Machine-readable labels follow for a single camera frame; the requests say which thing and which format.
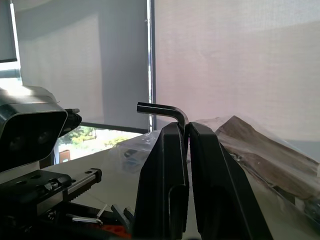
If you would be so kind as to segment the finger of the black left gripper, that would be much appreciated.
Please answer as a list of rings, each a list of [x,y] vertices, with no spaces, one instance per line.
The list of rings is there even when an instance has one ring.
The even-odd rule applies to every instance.
[[[63,203],[63,212],[65,214],[71,214],[79,217],[88,217],[88,218],[97,218],[98,213],[101,209],[81,205],[73,202],[64,202]],[[99,219],[103,222],[103,224],[114,224],[114,214],[110,210],[104,210],[104,212],[100,215]]]

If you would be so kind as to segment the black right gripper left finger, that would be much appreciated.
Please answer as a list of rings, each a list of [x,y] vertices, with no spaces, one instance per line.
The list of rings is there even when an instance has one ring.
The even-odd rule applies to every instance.
[[[133,238],[182,238],[189,201],[187,153],[176,122],[162,128],[139,174]]]

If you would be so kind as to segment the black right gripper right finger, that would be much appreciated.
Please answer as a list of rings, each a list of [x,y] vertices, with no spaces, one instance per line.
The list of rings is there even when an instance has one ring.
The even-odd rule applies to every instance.
[[[273,240],[241,166],[211,128],[189,127],[193,199],[202,240]]]

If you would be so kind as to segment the red and black hex key holder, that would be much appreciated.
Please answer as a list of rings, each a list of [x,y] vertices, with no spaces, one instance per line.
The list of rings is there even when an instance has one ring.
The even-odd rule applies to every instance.
[[[95,225],[96,229],[103,230],[109,234],[113,234],[116,237],[121,237],[125,239],[131,239],[132,236],[127,232],[123,225],[114,225],[114,224],[103,224],[103,225]]]

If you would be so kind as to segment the black L-shaped hex key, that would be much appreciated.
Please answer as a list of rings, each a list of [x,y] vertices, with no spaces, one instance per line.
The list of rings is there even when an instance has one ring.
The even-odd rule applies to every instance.
[[[181,109],[169,105],[138,102],[136,111],[141,114],[159,115],[176,119],[183,136],[184,149],[188,152],[190,124],[187,115]]]

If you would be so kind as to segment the silver hex key in holder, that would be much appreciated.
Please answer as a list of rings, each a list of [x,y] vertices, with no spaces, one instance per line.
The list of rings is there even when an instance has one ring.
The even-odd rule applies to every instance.
[[[77,223],[96,224],[99,226],[103,225],[103,222],[98,218],[74,216],[74,217],[72,217],[72,221],[77,222]]]

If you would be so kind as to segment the dark hex key in holder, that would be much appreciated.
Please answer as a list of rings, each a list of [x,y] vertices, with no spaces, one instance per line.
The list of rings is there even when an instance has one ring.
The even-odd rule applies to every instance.
[[[125,216],[125,214],[120,210],[120,208],[116,205],[113,204],[111,206],[111,210],[114,214],[114,216],[120,221],[120,223],[123,225],[123,227],[129,231],[130,229],[130,222],[127,219],[127,217]]]
[[[133,209],[131,209],[130,207],[126,207],[123,210],[123,214],[126,217],[126,219],[128,220],[129,224],[132,224],[135,220],[135,212]]]

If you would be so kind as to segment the clear plastic bag blue label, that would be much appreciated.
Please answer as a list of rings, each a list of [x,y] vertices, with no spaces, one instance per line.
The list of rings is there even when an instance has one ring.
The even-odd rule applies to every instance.
[[[155,130],[117,143],[107,152],[103,168],[118,173],[137,174],[146,162],[159,135],[160,131]]]

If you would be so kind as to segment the wide white roller blind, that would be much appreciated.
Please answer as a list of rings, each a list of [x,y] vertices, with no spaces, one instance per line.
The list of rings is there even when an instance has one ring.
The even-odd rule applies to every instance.
[[[154,0],[155,91],[239,115],[320,161],[320,0]]]

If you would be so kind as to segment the wide grey roller blind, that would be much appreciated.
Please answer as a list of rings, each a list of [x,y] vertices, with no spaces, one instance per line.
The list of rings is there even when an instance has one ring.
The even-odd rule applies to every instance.
[[[147,0],[12,0],[22,81],[85,123],[148,129]]]

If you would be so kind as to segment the narrow grey roller blind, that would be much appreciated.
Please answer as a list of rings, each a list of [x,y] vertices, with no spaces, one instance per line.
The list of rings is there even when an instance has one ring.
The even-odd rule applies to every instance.
[[[0,0],[0,63],[17,61],[10,0]]]

